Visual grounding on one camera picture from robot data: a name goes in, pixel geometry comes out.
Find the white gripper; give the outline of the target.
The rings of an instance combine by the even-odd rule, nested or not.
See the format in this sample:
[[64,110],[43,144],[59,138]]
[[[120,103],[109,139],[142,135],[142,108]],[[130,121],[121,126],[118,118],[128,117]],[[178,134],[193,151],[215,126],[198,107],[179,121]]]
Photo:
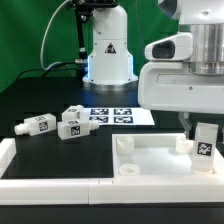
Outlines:
[[186,62],[193,37],[179,32],[148,44],[149,60],[140,72],[138,103],[144,109],[180,112],[179,121],[191,138],[190,113],[224,114],[224,77],[196,75]]

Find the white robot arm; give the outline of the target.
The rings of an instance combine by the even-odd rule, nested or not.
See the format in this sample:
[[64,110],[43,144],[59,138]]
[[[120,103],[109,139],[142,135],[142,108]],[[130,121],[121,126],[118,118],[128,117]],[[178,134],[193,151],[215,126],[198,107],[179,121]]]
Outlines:
[[101,91],[138,84],[144,109],[224,114],[224,0],[157,0],[178,32],[147,44],[133,74],[121,8],[93,11],[93,50],[84,85]]

